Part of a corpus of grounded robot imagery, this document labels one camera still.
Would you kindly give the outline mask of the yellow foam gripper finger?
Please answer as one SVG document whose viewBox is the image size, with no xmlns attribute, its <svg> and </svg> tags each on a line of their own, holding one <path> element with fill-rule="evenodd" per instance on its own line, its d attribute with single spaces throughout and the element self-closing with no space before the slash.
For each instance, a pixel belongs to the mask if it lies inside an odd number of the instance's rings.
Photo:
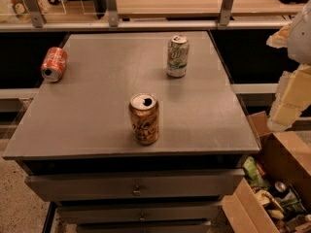
<svg viewBox="0 0 311 233">
<path fill-rule="evenodd" d="M 284 25 L 279 31 L 267 39 L 266 44 L 275 49 L 286 48 L 288 46 L 288 37 L 291 25 L 291 23 Z"/>
<path fill-rule="evenodd" d="M 311 66 L 300 64 L 292 73 L 282 74 L 269 112 L 268 128 L 274 132 L 291 128 L 310 105 Z"/>
</svg>

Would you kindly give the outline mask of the white rounded gripper body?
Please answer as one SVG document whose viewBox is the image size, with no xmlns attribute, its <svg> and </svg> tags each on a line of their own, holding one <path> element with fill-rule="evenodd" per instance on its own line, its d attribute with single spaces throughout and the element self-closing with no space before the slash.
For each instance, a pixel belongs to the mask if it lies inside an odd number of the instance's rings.
<svg viewBox="0 0 311 233">
<path fill-rule="evenodd" d="M 303 64 L 311 64 L 311 0 L 294 17 L 288 37 L 288 56 Z"/>
</svg>

